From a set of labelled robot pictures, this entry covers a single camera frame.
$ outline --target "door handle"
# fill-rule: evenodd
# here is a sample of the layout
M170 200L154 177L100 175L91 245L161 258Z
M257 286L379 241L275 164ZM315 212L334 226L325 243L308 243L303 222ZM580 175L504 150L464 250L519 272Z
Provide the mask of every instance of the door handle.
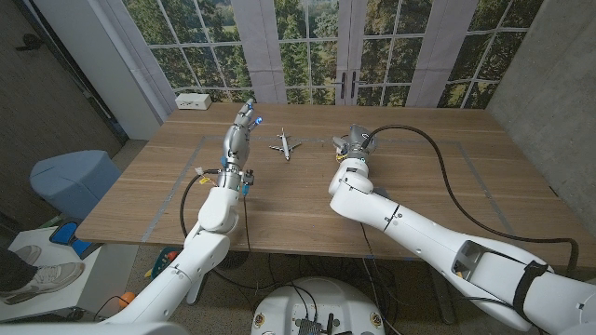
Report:
M26 33L22 36L22 43L24 43L23 47L15 47L17 51L37 50L44 44L44 41L32 33Z
M344 96L345 96L345 73L342 73L342 81L339 82L339 83L334 83L334 84L336 84L336 85L341 84L342 85L342 92L341 92L341 95L340 96L343 99Z
M350 98L354 99L354 91L356 90L356 71L352 73L352 94Z

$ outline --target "black cable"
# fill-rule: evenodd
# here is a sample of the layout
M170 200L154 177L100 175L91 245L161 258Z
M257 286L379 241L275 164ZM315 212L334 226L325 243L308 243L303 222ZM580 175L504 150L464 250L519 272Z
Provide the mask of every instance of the black cable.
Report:
M276 284L279 285L279 282L276 280L276 277L273 275L273 269L271 268L271 255L269 254L267 255L267 266L269 267L269 274L271 275L271 281Z
M118 296L114 296L111 297L110 299L108 299L106 302L103 303L102 307L100 307L100 309L97 311L97 313L93 316L93 322L95 322L95 319L97 318L97 315L99 315L99 313L102 311L103 307L105 307L106 304L108 304L108 302L110 302L111 299L113 298L118 298L119 300L125 302L127 305L129 304L128 301L125 301L124 299L118 297Z
M492 302L492 303L497 303L500 304L502 306L505 306L507 308L513 309L513 306L511 306L510 304L504 302L504 301L498 301L496 299L490 299L490 298L483 298L483 297L460 297L460 298L454 298L451 299L452 302L461 302L461 301L481 301L481 302Z
M391 290L387 287L387 285L385 285L385 283L383 283L383 279L381 277L381 272L379 271L379 267L376 264L376 259L375 259L374 254L373 254L373 248L371 247L371 243L369 242L369 237L366 235L366 230L364 230L364 225L362 224L362 222L360 223L360 228L362 228L362 233L364 234L364 239L366 240L366 244L368 245L369 251L371 252L372 263L374 264L374 268L376 269L376 273L379 274L379 281L381 282L381 285L384 287L384 289L387 291L387 293L389 294L389 296L394 301L396 301L397 303L401 303L403 305L406 305L406 306L411 306L410 304L405 303L405 302L402 302L398 298L394 297L393 294L391 294Z
M188 185L186 185L186 189L184 190L183 199L180 201L180 226L183 228L184 237L188 236L188 233L186 232L186 225L184 224L184 202L186 202L186 196L188 195L188 191L190 191L191 186L193 186L195 181L201 176L202 175L197 174L192 180L190 180Z
M242 196L242 199L244 200L244 227L246 228L246 243L249 245L249 252L252 252L251 239L249 238L249 214L246 212L246 196Z
M249 307L251 309L251 312L254 314L254 312L256 312L254 305L252 304L252 302L249 300L249 297L246 296L246 294L244 294L244 292L242 292L242 289L240 289L239 287L236 287L238 292L240 292L240 294L242 295L242 297L244 297L244 299L246 300L246 302L249 304Z
M310 297L310 299L313 301L313 304L315 305L315 317L313 318L313 322L317 322L317 319L318 319L318 307L317 307L317 302L315 301L315 298L313 297L313 295L310 294L310 292L307 291L307 290L305 290L304 288L301 288L299 286L295 286L294 284L291 284L291 285L290 284L286 284L286 285L282 285L282 287L294 287L294 288L298 288L301 291L303 291L304 293L308 294L308 296Z
M273 284L267 285L267 286L265 286L265 287L262 287L262 288L254 288L254 287L250 287L250 286L243 285L243 284L240 284L240 283L237 283L237 282L235 282L234 280L232 280L232 279L230 279L230 278L226 277L225 275L222 275L222 274L220 274L220 273L217 271L217 269L213 269L212 271L213 271L213 273L214 273L215 275L219 276L219 277L220 277L221 279L223 279L224 281L226 281L226 282L228 282L228 283L230 283L230 284L232 284L232 285L236 285L236 286L237 286L237 287L239 287L239 288L246 288L246 289L252 289L252 290L257 290L257 291L259 291L259 290L266 290L266 289L274 288L274 287L275 287L275 286L278 284L278 283L273 283Z
M501 237L505 237L508 239L512 239L512 240L516 240L516 241L521 241L521 242L530 242L530 243L569 243L571 245L571 254L569 256L569 262L567 264L567 271L566 271L566 275L571 277L572 276L572 272L575 270L575 268L577 267L577 258L579 256L579 245L577 244L577 242L573 239L573 238L568 238L568 237L561 237L561 238L530 238L530 237L521 237L521 236L516 236L514 234L506 234L506 233L502 233L499 232L491 227L488 227L484 224L482 224L480 221L474 219L474 217L472 217L469 213L467 213L467 211L459 204L459 201L457 201L457 198L455 198L454 192L451 189L451 185L449 184L449 180L447 179L447 171L445 170L445 163L443 162L443 157L442 154L440 153L439 150L439 146L437 145L437 143L426 134L426 132L416 128L416 127L410 127L410 126L404 126L404 125L388 125L388 126L382 126L379 127L375 130L373 130L371 132L371 134L369 135L369 137L364 140L364 142L361 145L362 149L366 149L366 147L369 145L369 142L371 141L371 139L374 137L374 135L376 135L378 132L383 131L383 130L387 130L387 129L405 129L405 130L410 130L413 131L419 135L421 135L422 137L424 137L429 143L430 145L432 145L433 149L435 149L435 153L437 154L437 157L439 159L439 165L440 165L440 171L443 175L443 180L445 181L445 187L447 188L447 193L449 193L449 196L451 197L451 199L453 200L454 204L457 206L457 208L468 218L470 219L472 222L476 223L479 227L481 227L482 229L491 232L495 235L499 235Z
M300 297L300 300L302 300L302 303L305 305L305 309L306 309L306 320L310 320L310 318L308 318L308 306L306 306L306 301L305 298L302 297L302 294L300 294L300 291L298 290L298 288L294 285L293 280L290 280L291 282L291 286L294 288L294 290L296 290L296 293L298 293L298 297Z
M218 170L216 168L210 168L208 170L203 171L202 175L197 174L195 177L193 177L192 180L190 180L190 182L188 182L188 185L186 185L186 189L184 190L184 193L183 193L183 198L182 198L182 200L180 200L180 225L183 228L184 237L188 236L188 233L186 232L186 224L184 224L184 203L186 202L186 196L188 195L188 191L190 191L191 186L193 186L193 184L199 177L203 177L205 174L208 174L208 173L217 174L219 172L220 172L220 170Z

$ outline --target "person's leg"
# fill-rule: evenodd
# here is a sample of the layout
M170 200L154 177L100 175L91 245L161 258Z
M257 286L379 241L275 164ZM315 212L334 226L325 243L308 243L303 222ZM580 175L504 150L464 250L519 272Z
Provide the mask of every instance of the person's leg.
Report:
M36 266L27 264L14 252L0 248L0 292L24 287L36 272Z

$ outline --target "wooden table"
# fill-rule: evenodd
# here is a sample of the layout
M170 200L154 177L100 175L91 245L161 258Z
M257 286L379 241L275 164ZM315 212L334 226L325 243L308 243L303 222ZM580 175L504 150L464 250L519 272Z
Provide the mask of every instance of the wooden table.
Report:
M77 236L105 243L179 246L184 188L194 168L218 168L222 139L240 104L213 103L207 111L176 111L88 215ZM494 119L482 110L255 104L264 122L251 136L245 168L255 183L247 196L253 251L362 257L370 251L357 222L329 207L327 188L338 168L331 138L352 123L369 130L386 124L419 127L439 144L454 193L478 220L503 232L531 237L569 236L580 246L579 265L596 267L596 239L550 189ZM268 148L285 127L302 141L286 162ZM447 228L500 239L462 215L447 195L437 157L419 135L379 134L370 178L391 198ZM184 209L190 230L211 185L196 183ZM229 236L233 250L248 250L243 205ZM374 256L415 256L381 232L365 227ZM552 265L564 265L569 246L519 244Z

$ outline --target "toy airplane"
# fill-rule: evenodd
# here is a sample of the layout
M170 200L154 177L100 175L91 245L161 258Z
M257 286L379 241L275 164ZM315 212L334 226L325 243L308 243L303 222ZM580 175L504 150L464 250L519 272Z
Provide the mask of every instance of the toy airplane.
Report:
M281 144L283 145L283 147L269 145L269 148L279 150L280 154L283 152L283 154L286 156L286 160L290 161L290 152L293 152L293 149L302 143L299 142L298 144L294 144L293 146L288 147L289 136L286 136L286 133L283 131L283 128L281 129L281 135L278 135L278 137L281 138Z

